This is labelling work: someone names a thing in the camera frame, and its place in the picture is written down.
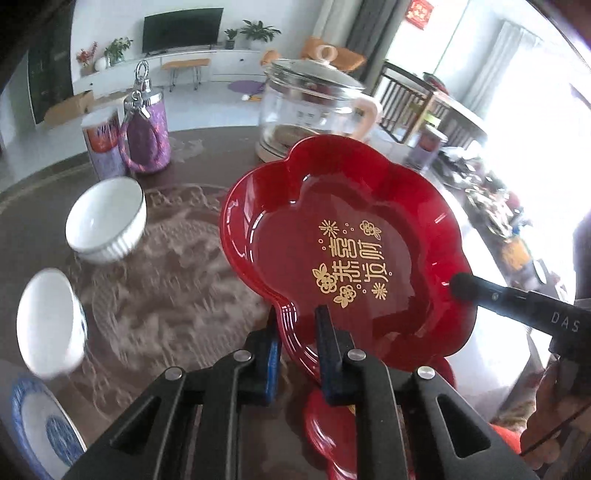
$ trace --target glass kettle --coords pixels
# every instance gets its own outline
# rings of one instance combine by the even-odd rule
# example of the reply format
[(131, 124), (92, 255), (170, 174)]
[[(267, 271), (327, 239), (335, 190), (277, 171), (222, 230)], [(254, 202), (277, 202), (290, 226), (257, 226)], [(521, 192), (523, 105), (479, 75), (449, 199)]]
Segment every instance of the glass kettle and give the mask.
[(381, 104), (361, 93), (363, 84), (330, 65), (336, 48), (321, 45), (316, 56), (321, 60), (278, 59), (267, 67), (256, 146), (263, 161), (285, 158), (294, 144), (312, 135), (363, 140), (381, 119)]

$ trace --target round dining table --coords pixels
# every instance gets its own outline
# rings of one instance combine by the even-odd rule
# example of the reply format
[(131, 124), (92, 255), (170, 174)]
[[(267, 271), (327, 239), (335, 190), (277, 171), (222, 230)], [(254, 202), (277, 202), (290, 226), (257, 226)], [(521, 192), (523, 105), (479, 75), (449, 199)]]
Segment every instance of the round dining table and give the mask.
[[(95, 266), (80, 261), (66, 242), (64, 226), (76, 199), (98, 179), (87, 154), (66, 159), (0, 193), (0, 396), (4, 372), (25, 370), (16, 338), (19, 299), (39, 270), (59, 268), (72, 282), (86, 313), (88, 343), (80, 367), (47, 382), (87, 445), (172, 365), (209, 367), (241, 347), (261, 328), (269, 304), (249, 290), (228, 265), (219, 243), (220, 203), (255, 155), (256, 127), (220, 127), (171, 133), (171, 164), (139, 177), (146, 194), (146, 233), (121, 262)], [(400, 161), (405, 146), (383, 147)], [(504, 284), (485, 244), (457, 200), (427, 178), (448, 201), (460, 226), (473, 273)], [(478, 310), (467, 344), (448, 358), (457, 390), (490, 420), (530, 358), (523, 325)], [(242, 476), (245, 479), (323, 479), (326, 461), (306, 439), (303, 408), (312, 380), (281, 360), (276, 402), (241, 413)], [(16, 450), (0, 402), (0, 443)]]

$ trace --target flower-shaped plate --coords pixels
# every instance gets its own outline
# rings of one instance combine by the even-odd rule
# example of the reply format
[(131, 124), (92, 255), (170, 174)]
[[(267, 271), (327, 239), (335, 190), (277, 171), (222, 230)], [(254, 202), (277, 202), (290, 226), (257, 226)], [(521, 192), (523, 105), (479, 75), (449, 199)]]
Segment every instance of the flower-shaped plate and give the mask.
[(232, 268), (277, 311), (285, 349), (320, 378), (314, 309), (357, 348), (410, 371), (457, 352), (476, 307), (449, 281), (470, 272), (457, 221), (418, 173), (346, 137), (299, 142), (244, 175), (220, 216)]

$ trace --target television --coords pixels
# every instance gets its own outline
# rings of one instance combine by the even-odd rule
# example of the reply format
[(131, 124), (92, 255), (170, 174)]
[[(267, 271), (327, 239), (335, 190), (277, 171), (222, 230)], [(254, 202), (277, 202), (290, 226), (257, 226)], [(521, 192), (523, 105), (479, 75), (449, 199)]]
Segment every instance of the television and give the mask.
[(145, 17), (142, 51), (215, 45), (222, 13), (223, 8), (195, 8)]

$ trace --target purple thermos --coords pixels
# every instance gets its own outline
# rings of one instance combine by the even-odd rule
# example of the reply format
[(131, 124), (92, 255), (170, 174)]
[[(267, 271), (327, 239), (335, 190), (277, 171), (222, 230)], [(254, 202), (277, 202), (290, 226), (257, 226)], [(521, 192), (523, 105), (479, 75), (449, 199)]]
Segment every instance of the purple thermos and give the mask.
[[(135, 68), (134, 90), (124, 101), (125, 118), (119, 134), (119, 152), (132, 171), (154, 173), (170, 162), (170, 142), (162, 92), (151, 89), (148, 62)], [(129, 152), (125, 147), (125, 137)]]

